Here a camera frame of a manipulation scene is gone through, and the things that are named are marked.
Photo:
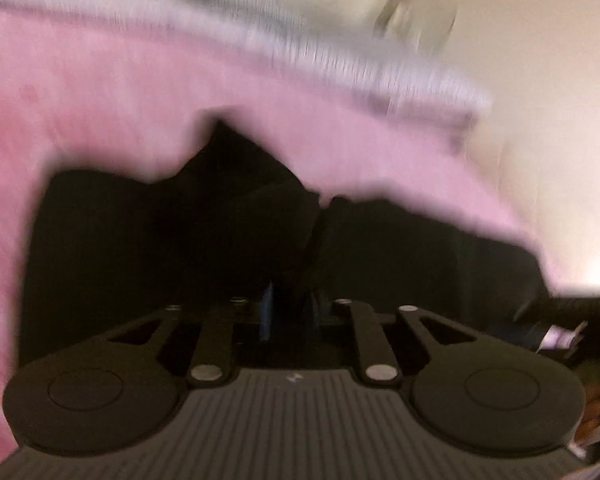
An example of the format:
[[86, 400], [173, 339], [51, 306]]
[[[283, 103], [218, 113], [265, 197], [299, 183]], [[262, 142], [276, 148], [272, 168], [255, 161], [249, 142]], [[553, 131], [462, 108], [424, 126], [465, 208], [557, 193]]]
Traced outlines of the black trousers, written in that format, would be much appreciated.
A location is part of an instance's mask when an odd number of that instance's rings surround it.
[[522, 323], [580, 328], [600, 360], [600, 298], [560, 299], [524, 248], [385, 198], [318, 196], [258, 144], [215, 122], [171, 177], [59, 170], [33, 221], [20, 300], [27, 364], [166, 306], [272, 299], [271, 334], [296, 346], [312, 300], [379, 312], [412, 304], [512, 338]]

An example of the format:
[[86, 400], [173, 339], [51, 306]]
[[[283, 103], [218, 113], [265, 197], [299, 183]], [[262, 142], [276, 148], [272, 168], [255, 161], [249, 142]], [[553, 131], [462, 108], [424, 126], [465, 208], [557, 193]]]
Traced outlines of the pale pink folded quilt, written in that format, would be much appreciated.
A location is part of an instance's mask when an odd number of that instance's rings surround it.
[[0, 6], [206, 38], [276, 70], [295, 70], [394, 117], [465, 125], [489, 93], [455, 68], [389, 39], [329, 29], [275, 0], [0, 0]]

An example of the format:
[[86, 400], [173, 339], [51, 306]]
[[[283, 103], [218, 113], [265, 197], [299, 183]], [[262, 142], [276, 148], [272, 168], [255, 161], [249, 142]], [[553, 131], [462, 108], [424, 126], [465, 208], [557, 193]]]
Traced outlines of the pink floral bed blanket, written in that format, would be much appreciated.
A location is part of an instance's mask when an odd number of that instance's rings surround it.
[[174, 30], [0, 8], [0, 462], [15, 442], [1, 409], [35, 196], [46, 168], [79, 159], [151, 180], [226, 110], [324, 197], [386, 193], [464, 229], [534, 239], [457, 153], [454, 132], [400, 122], [292, 70]]

